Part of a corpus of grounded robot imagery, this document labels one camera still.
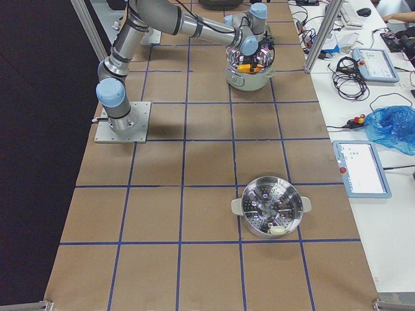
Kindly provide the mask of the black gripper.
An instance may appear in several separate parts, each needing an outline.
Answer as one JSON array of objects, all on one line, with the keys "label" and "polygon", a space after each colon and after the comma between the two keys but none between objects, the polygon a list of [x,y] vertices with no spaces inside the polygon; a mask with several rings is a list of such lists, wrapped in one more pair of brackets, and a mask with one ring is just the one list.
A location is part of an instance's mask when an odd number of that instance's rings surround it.
[{"label": "black gripper", "polygon": [[251,56],[242,56],[242,64],[267,64],[269,62],[269,50],[260,49],[255,54]]}]

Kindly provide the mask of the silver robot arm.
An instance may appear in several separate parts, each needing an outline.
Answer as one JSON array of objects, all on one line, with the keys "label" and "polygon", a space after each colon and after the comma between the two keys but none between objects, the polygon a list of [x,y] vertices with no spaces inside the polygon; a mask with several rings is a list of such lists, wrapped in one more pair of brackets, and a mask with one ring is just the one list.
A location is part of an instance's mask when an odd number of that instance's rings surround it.
[{"label": "silver robot arm", "polygon": [[228,53],[255,56],[270,37],[264,3],[242,3],[214,19],[201,3],[129,1],[126,21],[98,66],[99,129],[108,142],[185,135],[184,109],[228,112],[237,74]]}]

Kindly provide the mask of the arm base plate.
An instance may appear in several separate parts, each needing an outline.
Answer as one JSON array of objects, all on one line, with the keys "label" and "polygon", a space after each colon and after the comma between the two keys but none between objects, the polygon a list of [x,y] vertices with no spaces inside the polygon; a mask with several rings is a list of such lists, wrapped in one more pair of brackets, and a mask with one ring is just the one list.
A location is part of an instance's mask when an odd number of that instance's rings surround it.
[{"label": "arm base plate", "polygon": [[151,102],[130,102],[130,113],[122,119],[101,116],[93,119],[97,123],[96,143],[146,143]]},{"label": "arm base plate", "polygon": [[142,46],[159,45],[161,42],[161,31],[148,28],[148,31],[144,33],[141,41],[139,42]]}]

